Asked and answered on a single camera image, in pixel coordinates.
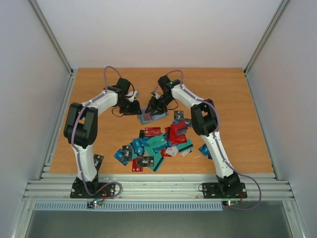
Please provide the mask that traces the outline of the teal leather card holder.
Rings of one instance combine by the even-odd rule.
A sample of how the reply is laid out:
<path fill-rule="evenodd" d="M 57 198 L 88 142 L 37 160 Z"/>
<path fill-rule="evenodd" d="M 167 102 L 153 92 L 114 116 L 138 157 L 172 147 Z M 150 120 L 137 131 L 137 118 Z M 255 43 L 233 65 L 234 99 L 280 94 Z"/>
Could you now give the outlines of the teal leather card holder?
<path fill-rule="evenodd" d="M 142 113 L 140 115 L 137 115 L 137 118 L 139 119 L 141 124 L 148 124 L 168 116 L 168 113 L 152 116 L 150 115 L 150 113 L 145 113 L 145 110 L 146 108 L 141 108 Z"/>

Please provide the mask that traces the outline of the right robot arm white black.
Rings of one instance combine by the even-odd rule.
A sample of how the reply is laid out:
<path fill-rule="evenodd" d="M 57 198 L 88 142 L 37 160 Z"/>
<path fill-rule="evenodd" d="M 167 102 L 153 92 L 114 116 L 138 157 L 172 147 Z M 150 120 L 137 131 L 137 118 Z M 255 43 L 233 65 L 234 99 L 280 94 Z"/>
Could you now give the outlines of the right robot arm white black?
<path fill-rule="evenodd" d="M 204 100 L 193 94 L 181 80 L 171 81 L 167 75 L 159 78 L 158 86 L 162 95 L 153 92 L 146 108 L 146 113 L 159 115 L 167 111 L 167 106 L 173 100 L 184 104 L 191 112 L 194 132 L 205 142 L 213 160 L 217 189 L 221 197 L 243 194 L 243 186 L 238 173 L 228 159 L 219 133 L 219 118 L 212 100 Z"/>

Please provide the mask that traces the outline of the black card near right arm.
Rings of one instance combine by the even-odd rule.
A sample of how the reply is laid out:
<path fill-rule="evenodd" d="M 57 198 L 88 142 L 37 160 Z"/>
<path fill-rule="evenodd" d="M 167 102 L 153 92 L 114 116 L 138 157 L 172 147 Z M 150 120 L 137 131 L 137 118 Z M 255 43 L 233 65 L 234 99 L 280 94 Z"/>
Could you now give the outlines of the black card near right arm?
<path fill-rule="evenodd" d="M 185 122 L 188 127 L 192 127 L 192 120 L 191 119 L 182 119 L 182 121 Z"/>

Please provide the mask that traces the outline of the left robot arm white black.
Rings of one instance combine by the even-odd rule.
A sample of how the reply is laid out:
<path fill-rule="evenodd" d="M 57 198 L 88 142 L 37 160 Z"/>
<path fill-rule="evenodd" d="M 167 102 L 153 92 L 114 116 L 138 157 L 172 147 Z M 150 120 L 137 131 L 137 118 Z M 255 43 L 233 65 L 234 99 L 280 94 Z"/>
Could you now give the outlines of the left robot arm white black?
<path fill-rule="evenodd" d="M 98 118 L 109 108 L 119 108 L 125 116 L 141 114 L 137 93 L 132 83 L 121 77 L 114 86 L 107 86 L 94 98 L 69 106 L 63 135 L 74 151 L 77 164 L 71 198 L 114 198 L 118 195 L 115 191 L 118 184 L 99 181 L 103 156 L 94 154 L 93 144 L 98 134 Z"/>

